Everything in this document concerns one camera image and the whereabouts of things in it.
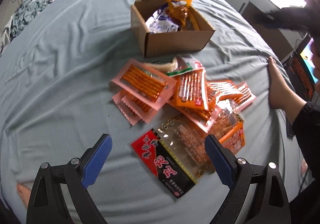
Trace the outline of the orange bordered snack pack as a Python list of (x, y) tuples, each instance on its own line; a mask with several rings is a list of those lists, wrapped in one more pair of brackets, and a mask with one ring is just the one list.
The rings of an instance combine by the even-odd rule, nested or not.
[(237, 154), (245, 146), (244, 120), (230, 100), (219, 101), (217, 106), (221, 112), (214, 124), (215, 136), (224, 148)]

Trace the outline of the pink spicy-strip pack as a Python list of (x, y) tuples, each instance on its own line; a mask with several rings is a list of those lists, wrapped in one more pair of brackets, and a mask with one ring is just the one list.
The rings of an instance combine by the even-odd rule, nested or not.
[(178, 107), (171, 100), (167, 102), (170, 106), (176, 108), (187, 118), (189, 118), (194, 124), (199, 126), (201, 130), (208, 133), (210, 128), (219, 117), (222, 109), (219, 106), (215, 106), (212, 111), (197, 110), (195, 108)]

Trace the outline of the black red clear snack bag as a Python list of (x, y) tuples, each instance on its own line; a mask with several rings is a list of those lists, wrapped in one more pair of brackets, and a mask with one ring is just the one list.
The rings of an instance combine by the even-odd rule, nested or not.
[(206, 132), (185, 115), (161, 122), (131, 143), (149, 171), (177, 199), (206, 171), (214, 171), (204, 148)]

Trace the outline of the yellow orange snack bag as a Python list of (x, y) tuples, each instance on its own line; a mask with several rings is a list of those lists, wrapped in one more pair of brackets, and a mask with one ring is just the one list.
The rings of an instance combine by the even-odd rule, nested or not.
[(178, 31), (200, 31), (199, 24), (191, 11), (193, 0), (166, 0), (166, 14), (178, 25)]

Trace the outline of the blue white snack bag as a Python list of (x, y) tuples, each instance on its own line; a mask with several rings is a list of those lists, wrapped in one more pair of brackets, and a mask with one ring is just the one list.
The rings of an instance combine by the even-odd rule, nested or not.
[(177, 32), (179, 25), (176, 24), (167, 14), (168, 3), (163, 4), (145, 22), (150, 33)]

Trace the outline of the large pink spicy-stick pack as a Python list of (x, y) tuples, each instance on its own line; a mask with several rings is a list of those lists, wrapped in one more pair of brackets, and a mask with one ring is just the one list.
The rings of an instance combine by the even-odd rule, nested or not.
[(130, 59), (112, 82), (155, 110), (172, 96), (177, 81), (137, 60)]

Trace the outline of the person's left foot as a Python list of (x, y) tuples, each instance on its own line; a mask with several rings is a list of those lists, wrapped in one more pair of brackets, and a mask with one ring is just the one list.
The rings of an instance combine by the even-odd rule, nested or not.
[(17, 184), (16, 188), (17, 188), (17, 193), (21, 198), (23, 204), (25, 205), (26, 208), (28, 208), (31, 190), (22, 184)]

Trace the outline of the person's foot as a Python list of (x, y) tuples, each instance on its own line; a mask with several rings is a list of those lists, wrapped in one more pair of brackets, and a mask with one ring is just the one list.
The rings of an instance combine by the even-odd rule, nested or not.
[(268, 102), (270, 107), (283, 110), (291, 124), (294, 123), (306, 101), (299, 97), (285, 82), (273, 57), (268, 58), (270, 87)]
[(26, 208), (28, 208), (31, 190), (22, 184), (17, 184), (16, 188), (17, 188), (17, 193), (21, 198), (23, 204), (25, 205)]

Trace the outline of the person's right foot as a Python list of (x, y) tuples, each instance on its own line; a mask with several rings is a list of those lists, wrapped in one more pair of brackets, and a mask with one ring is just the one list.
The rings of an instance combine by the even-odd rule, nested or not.
[(283, 110), (291, 124), (294, 123), (306, 101), (299, 97), (285, 82), (273, 57), (268, 58), (270, 87), (268, 102), (270, 107)]

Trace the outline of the small orange strip pack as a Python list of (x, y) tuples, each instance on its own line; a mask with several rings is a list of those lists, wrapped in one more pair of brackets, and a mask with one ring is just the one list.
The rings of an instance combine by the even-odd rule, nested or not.
[(221, 102), (229, 100), (236, 112), (241, 112), (253, 103), (256, 96), (245, 82), (236, 85), (231, 80), (207, 81), (208, 108), (212, 111)]

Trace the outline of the grey-green bed sheet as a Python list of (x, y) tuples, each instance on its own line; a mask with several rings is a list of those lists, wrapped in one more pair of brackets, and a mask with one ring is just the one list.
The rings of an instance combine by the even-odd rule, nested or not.
[[(218, 176), (205, 173), (175, 199), (131, 149), (134, 140), (176, 115), (167, 106), (151, 123), (131, 126), (112, 102), (117, 87), (111, 80), (129, 59), (143, 59), (131, 30), (134, 1), (56, 0), (1, 56), (1, 200), (21, 223), (26, 210), (17, 184), (31, 187), (43, 162), (65, 164), (104, 133), (112, 136), (113, 148), (89, 193), (108, 223), (208, 223), (227, 195)], [(284, 113), (268, 104), (273, 51), (224, 0), (193, 0), (193, 6), (216, 29), (195, 53), (207, 78), (244, 81), (256, 96), (241, 114), (246, 144), (238, 156), (252, 164), (276, 163), (294, 199), (308, 180)]]

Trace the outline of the green white snack packet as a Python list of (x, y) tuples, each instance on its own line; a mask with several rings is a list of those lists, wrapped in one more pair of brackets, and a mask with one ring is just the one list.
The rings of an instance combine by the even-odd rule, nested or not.
[(204, 70), (202, 63), (191, 54), (175, 56), (171, 62), (153, 61), (144, 64), (170, 77)]

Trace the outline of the small pink snack pack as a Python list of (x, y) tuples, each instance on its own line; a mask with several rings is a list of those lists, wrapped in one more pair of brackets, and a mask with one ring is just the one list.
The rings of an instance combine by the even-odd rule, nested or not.
[(142, 102), (137, 97), (134, 97), (130, 93), (127, 93), (121, 100), (128, 108), (133, 110), (136, 115), (138, 115), (140, 119), (142, 119), (147, 124), (150, 123), (158, 113), (157, 110)]

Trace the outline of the brown cardboard box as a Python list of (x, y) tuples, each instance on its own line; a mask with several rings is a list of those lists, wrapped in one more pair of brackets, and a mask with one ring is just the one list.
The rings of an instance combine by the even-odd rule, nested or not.
[(202, 50), (215, 33), (192, 0), (136, 0), (131, 29), (142, 56), (153, 58)]

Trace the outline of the patterned blanket pile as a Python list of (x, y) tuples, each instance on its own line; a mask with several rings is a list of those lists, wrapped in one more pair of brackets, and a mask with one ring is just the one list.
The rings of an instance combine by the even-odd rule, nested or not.
[(3, 54), (9, 43), (54, 1), (56, 0), (24, 0), (11, 15), (1, 33), (1, 54)]

